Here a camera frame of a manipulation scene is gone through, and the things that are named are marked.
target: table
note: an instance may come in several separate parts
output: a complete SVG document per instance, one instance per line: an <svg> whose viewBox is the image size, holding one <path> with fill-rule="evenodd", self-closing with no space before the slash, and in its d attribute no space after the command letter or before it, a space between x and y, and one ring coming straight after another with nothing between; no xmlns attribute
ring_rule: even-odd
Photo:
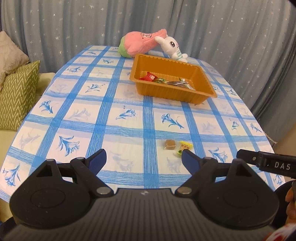
<svg viewBox="0 0 296 241"><path fill-rule="evenodd" d="M150 51L151 55L163 53ZM107 163L98 176L118 187L174 191L189 177L174 139L193 145L198 156L231 162L239 149L273 152L258 122L227 81L209 64L202 67L218 97L200 105L141 96L129 80L133 59L117 47L89 46L55 75L19 129L0 172L0 198L9 201L16 188L46 158L69 162L100 148ZM253 167L273 189L282 176Z"/></svg>

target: green zigzag cushion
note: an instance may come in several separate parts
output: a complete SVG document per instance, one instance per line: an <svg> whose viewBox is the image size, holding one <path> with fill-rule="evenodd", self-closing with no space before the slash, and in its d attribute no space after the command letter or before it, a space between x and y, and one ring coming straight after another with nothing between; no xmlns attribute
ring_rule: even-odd
<svg viewBox="0 0 296 241"><path fill-rule="evenodd" d="M40 61L6 76L0 92L0 129L17 131L34 106Z"/></svg>

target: orange plastic tray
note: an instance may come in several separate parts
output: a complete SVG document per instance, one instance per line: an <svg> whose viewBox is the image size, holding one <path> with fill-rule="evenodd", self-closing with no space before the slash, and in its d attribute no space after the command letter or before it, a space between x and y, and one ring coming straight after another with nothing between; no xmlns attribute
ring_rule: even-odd
<svg viewBox="0 0 296 241"><path fill-rule="evenodd" d="M179 81L179 77L184 78L195 90L140 80L147 75L147 72L167 81ZM217 97L201 67L158 56L137 54L131 69L130 80L136 83L140 95L193 104L201 104L208 97Z"/></svg>

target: yellow candy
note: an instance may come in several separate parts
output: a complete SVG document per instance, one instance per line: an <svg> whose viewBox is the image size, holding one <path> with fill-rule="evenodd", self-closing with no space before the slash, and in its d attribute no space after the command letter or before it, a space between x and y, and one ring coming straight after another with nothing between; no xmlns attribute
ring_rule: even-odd
<svg viewBox="0 0 296 241"><path fill-rule="evenodd" d="M185 141L180 141L180 143L181 143L180 150L184 150L184 149L190 150L193 147L191 143L188 143Z"/></svg>
<svg viewBox="0 0 296 241"><path fill-rule="evenodd" d="M180 146L180 148L179 148L179 151L177 151L177 153L178 153L179 155L182 155L182 151L183 151L184 149L188 149L188 150L190 150L190 149L193 147L193 145L192 145L191 143L188 143L188 142L185 142L185 141L180 141L180 144L181 144L181 146Z"/></svg>

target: brown candy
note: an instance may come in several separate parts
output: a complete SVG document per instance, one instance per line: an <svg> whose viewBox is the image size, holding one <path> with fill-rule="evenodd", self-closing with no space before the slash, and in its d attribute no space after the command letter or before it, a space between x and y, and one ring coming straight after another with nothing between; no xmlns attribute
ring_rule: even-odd
<svg viewBox="0 0 296 241"><path fill-rule="evenodd" d="M176 148L176 142L174 140L166 140L165 141L165 149L166 150L174 150Z"/></svg>

